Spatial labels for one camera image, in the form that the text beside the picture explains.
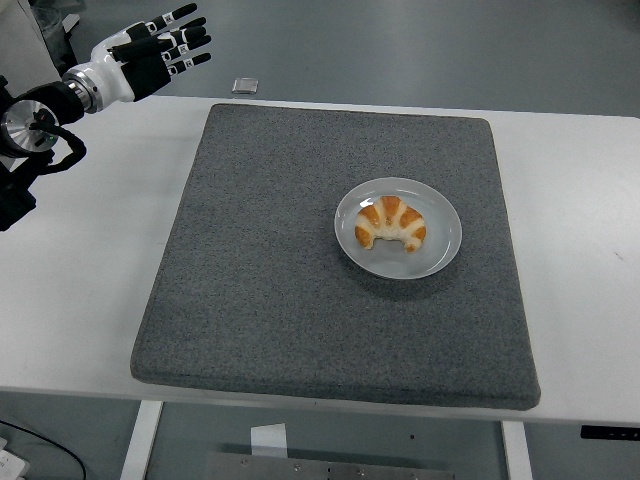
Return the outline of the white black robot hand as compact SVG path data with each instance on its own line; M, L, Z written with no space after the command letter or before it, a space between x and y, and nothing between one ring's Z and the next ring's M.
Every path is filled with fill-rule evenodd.
M211 59L210 53L197 51L211 41L206 19L177 24L196 10L189 3L107 37L93 48L88 62L64 73L63 82L76 91L87 113L156 93L175 76Z

